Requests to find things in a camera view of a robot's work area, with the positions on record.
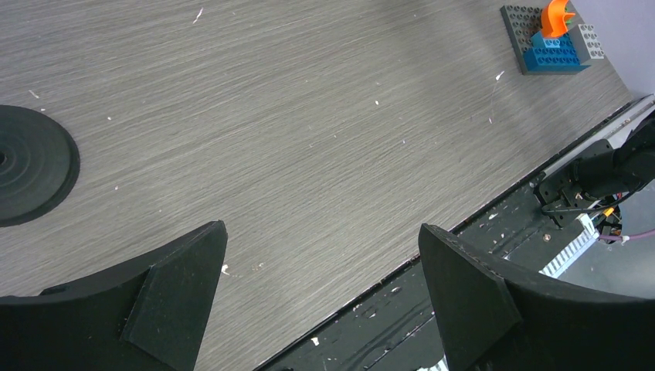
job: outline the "white speck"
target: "white speck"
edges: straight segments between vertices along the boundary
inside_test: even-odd
[[[198,18],[200,18],[200,15],[202,14],[202,10],[204,8],[200,8],[200,12],[198,12],[198,15],[195,17],[195,20],[193,21],[193,24],[195,24],[198,21]]]

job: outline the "gray floor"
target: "gray floor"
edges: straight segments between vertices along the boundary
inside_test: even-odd
[[[225,220],[197,369],[252,369],[416,254],[421,222],[630,99],[608,63],[520,75],[501,4],[0,0],[0,102],[45,109],[83,160],[59,208],[0,233],[0,294]]]

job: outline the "orange curved toy piece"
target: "orange curved toy piece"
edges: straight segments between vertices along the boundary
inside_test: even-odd
[[[541,34],[544,37],[559,37],[567,33],[566,21],[575,13],[567,13],[568,0],[552,0],[541,12]]]

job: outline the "black disc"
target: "black disc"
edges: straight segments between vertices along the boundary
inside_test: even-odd
[[[50,212],[80,174],[80,153],[53,119],[0,105],[0,226],[27,223]]]

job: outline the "purple cable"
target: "purple cable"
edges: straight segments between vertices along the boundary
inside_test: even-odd
[[[642,238],[653,237],[655,236],[655,230],[649,230],[647,232],[638,233],[632,236],[607,236],[601,234],[598,238],[601,240],[608,241],[624,241],[627,237],[627,240],[641,240]]]

